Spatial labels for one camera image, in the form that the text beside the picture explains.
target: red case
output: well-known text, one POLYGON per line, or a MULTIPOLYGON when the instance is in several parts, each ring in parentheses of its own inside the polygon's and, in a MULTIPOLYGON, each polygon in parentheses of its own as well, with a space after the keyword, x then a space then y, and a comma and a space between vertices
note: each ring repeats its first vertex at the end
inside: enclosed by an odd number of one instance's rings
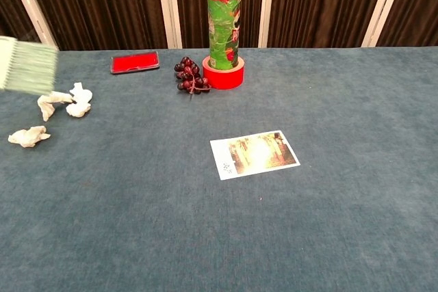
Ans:
POLYGON ((111 73, 119 75, 122 73, 153 70, 155 68, 159 68, 158 53, 151 51, 143 54, 113 57, 111 73))

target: blue carpet surface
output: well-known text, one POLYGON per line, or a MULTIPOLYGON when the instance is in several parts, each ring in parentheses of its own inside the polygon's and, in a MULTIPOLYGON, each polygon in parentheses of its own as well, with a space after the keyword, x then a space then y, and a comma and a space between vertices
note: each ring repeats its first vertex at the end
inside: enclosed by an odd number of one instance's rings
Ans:
POLYGON ((63 52, 65 105, 0 94, 0 291, 438 291, 438 48, 242 49, 235 90, 63 52), (280 129, 301 166, 220 181, 210 140, 280 129))

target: brush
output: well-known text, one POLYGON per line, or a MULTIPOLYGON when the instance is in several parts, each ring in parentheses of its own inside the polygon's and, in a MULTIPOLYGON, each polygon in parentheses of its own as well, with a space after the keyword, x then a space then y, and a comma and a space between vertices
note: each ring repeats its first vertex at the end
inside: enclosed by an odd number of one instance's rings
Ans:
POLYGON ((0 36, 0 90, 49 94, 58 53, 55 46, 0 36))

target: green wrapped can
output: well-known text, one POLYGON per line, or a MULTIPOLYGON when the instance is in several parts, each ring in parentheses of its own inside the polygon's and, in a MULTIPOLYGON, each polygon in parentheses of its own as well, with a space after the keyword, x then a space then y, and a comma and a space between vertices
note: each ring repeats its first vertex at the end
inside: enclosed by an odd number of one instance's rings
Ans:
POLYGON ((210 63, 217 70, 237 66, 239 53, 240 1, 207 0, 210 63))

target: red tape roll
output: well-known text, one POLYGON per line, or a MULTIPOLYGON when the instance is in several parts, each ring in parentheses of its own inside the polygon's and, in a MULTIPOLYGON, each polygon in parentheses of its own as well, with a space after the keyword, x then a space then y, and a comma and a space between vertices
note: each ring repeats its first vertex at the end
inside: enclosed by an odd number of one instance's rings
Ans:
POLYGON ((242 84, 244 80, 245 61, 239 57, 238 65, 229 70, 216 70, 209 65, 210 56, 203 60, 204 77, 215 89, 232 89, 242 84))

